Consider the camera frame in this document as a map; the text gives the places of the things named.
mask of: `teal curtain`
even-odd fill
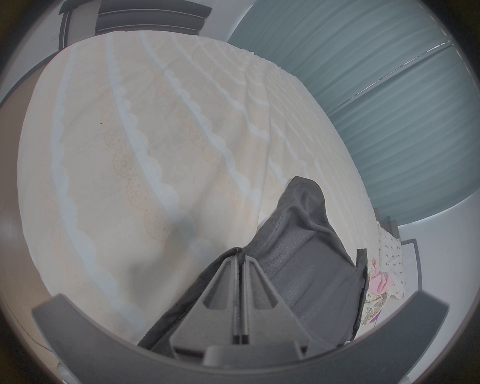
[[[480,96],[419,3],[258,0],[228,42],[303,82],[382,219],[416,221],[480,187]]]

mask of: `bed sheet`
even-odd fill
[[[136,343],[253,238],[297,175],[322,188],[353,261],[357,248],[377,257],[359,173],[297,78],[204,37],[96,36],[61,51],[35,87],[18,158],[24,236],[52,295]]]

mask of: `white patterned pillow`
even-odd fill
[[[380,224],[378,224],[378,233],[380,271],[387,272],[394,280],[394,284],[388,289],[387,294],[401,299],[405,292],[406,283],[401,242],[383,229]]]

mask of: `dark gray garment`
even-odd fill
[[[367,253],[357,265],[328,223],[322,190],[294,177],[271,217],[244,248],[233,248],[210,264],[183,296],[146,333],[139,346],[173,357],[169,337],[229,256],[255,258],[312,342],[307,357],[353,339],[368,288]]]

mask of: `floor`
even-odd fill
[[[0,309],[25,349],[57,377],[58,360],[48,349],[31,309],[51,296],[25,243],[17,194],[20,132],[33,89],[43,68],[22,83],[0,108]]]

